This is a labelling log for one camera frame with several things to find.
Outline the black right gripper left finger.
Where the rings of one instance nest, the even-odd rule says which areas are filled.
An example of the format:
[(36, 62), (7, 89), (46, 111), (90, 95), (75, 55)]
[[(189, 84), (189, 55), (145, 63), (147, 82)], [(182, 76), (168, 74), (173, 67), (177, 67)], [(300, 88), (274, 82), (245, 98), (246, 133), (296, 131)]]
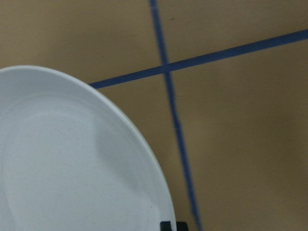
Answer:
[(170, 221), (161, 221), (160, 222), (160, 231), (171, 231), (171, 222)]

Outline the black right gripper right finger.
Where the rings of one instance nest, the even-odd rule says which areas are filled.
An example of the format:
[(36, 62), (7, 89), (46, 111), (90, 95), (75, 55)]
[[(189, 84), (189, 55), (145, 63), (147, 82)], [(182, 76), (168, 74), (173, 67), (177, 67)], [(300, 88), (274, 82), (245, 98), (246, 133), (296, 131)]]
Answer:
[(188, 225), (186, 222), (177, 221), (176, 227), (177, 227), (177, 231), (188, 231)]

